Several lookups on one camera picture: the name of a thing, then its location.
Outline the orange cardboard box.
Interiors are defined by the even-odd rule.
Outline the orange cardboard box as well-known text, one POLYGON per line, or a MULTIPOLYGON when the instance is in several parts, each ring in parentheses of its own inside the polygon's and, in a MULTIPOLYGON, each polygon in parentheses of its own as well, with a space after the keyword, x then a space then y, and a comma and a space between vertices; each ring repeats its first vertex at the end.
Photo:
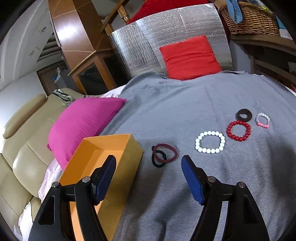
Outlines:
POLYGON ((90 178, 95 214, 107 240, 113 240, 143 156, 131 134, 85 138, 62 174, 63 186, 90 178))

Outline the beige leather sofa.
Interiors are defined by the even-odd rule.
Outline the beige leather sofa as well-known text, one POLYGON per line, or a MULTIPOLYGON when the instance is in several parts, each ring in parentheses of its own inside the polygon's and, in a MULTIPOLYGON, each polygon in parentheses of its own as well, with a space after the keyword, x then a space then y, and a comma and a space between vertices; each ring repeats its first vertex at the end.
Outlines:
POLYGON ((54 94, 38 94, 26 102, 4 127, 1 149, 1 215, 11 231, 18 231, 19 217, 32 205, 36 216, 38 197, 48 166, 54 159, 48 149, 48 135, 67 108, 54 94))

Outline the grey blanket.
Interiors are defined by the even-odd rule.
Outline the grey blanket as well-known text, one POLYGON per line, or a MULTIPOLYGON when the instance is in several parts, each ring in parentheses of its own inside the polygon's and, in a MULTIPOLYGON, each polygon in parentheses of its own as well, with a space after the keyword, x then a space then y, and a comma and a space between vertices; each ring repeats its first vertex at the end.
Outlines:
POLYGON ((295 94, 263 75, 223 71, 194 80, 155 72, 122 90, 104 135, 144 150, 115 240, 189 240, 202 212, 181 169, 189 155, 220 182, 244 182, 278 240, 295 216, 295 94))

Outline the pink pillow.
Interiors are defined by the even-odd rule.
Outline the pink pillow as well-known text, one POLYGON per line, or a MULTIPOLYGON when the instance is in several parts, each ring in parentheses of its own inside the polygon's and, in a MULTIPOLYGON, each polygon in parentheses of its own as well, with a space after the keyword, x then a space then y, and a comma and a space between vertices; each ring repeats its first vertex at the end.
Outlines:
POLYGON ((99 135, 125 102, 126 99, 115 97, 81 98, 61 113, 49 132, 47 147, 62 170, 82 140, 99 135))

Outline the patterned cloth on sofa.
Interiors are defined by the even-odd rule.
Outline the patterned cloth on sofa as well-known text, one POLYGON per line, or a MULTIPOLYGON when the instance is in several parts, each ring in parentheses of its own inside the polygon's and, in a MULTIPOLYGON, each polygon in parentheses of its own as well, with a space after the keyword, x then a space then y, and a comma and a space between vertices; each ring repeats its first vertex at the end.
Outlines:
POLYGON ((70 104, 72 104, 76 100, 73 96, 66 94, 61 89, 55 89, 53 91, 53 95, 60 98, 66 106, 69 106, 70 104))

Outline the red pillow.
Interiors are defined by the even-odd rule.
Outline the red pillow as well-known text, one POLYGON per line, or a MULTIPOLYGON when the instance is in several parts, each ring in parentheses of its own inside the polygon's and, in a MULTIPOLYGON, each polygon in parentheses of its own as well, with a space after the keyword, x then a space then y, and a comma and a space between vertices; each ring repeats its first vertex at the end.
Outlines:
POLYGON ((160 47, 168 78, 190 80, 222 71, 207 37, 197 36, 160 47))

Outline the wooden cabinet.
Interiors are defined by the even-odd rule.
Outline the wooden cabinet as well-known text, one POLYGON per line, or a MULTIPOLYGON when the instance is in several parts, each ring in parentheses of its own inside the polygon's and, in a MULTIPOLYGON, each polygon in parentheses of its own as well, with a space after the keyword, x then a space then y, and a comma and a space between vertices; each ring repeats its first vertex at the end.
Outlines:
POLYGON ((48 1, 50 17, 57 39, 80 93, 86 94, 79 74, 94 64, 108 90, 117 87, 104 59, 114 55, 107 34, 101 32, 102 21, 92 1, 48 1))

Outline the wooden shelf table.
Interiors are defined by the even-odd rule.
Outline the wooden shelf table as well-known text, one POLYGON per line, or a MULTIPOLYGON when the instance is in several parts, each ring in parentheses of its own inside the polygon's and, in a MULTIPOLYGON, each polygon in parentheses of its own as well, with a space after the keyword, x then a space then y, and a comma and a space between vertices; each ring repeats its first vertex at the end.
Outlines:
POLYGON ((295 42, 269 35, 231 35, 249 55, 251 72, 277 80, 295 92, 295 42))

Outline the silver foil insulation panel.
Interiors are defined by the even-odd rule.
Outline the silver foil insulation panel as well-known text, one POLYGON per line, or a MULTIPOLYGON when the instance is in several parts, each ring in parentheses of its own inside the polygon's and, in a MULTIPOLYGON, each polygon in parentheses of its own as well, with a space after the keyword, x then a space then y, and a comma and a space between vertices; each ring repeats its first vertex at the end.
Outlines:
POLYGON ((160 47, 205 35, 223 70, 232 58, 221 18, 214 4, 200 4, 153 14, 111 33, 112 44, 131 78, 154 71, 167 74, 160 47))

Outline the wicker basket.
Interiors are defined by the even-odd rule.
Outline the wicker basket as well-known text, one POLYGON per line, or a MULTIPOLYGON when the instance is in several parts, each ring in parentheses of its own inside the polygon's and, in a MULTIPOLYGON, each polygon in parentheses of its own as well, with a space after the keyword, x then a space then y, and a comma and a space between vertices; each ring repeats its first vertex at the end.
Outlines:
POLYGON ((231 20, 227 5, 218 9, 231 34, 280 36, 274 13, 248 1, 238 1, 238 4, 243 15, 243 21, 239 24, 231 20))

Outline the blue cloth in basket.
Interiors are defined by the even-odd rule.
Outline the blue cloth in basket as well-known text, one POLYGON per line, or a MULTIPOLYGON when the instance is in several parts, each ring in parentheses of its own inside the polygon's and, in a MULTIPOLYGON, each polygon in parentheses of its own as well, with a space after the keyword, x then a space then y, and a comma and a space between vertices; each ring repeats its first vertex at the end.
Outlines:
POLYGON ((238 4, 238 0, 226 0, 229 16, 234 23, 239 24, 243 21, 243 15, 238 4))

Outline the red cloth on railing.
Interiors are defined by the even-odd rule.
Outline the red cloth on railing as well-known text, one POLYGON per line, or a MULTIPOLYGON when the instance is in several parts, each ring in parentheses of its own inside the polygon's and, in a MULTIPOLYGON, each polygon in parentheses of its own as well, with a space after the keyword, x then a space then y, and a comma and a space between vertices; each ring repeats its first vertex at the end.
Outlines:
POLYGON ((207 4, 208 0, 147 0, 139 11, 127 22, 131 24, 141 18, 171 9, 207 4))

